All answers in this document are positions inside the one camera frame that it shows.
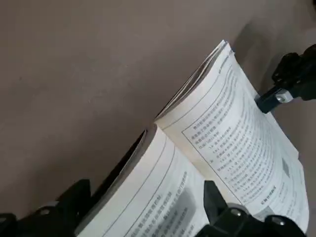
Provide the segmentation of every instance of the book page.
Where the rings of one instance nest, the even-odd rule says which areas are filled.
[[[298,152],[226,45],[203,82],[156,121],[227,202],[240,203],[259,220],[284,215],[306,231],[309,219]]]
[[[204,178],[157,128],[128,177],[79,237],[194,236],[208,224]]]

